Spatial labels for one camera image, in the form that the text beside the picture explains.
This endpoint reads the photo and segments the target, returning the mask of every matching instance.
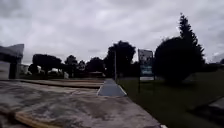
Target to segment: concrete ramp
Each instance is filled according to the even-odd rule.
[[[127,93],[112,79],[106,79],[97,92],[98,96],[126,96]]]

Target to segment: pole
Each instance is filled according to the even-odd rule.
[[[117,82],[117,55],[116,51],[114,51],[114,80]]]
[[[141,84],[141,81],[140,81],[140,77],[141,77],[141,68],[140,68],[140,61],[139,61],[139,49],[138,49],[138,93],[140,93],[140,84]]]

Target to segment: roof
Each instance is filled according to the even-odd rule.
[[[23,57],[24,44],[16,44],[9,47],[0,46],[0,53],[17,58]]]

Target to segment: building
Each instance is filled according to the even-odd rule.
[[[0,79],[16,79],[19,76],[24,44],[0,46]]]

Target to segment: overcast sky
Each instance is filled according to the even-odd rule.
[[[34,53],[103,58],[119,40],[155,50],[179,34],[183,12],[211,60],[224,54],[223,8],[223,0],[0,0],[0,44],[24,43],[23,63]]]

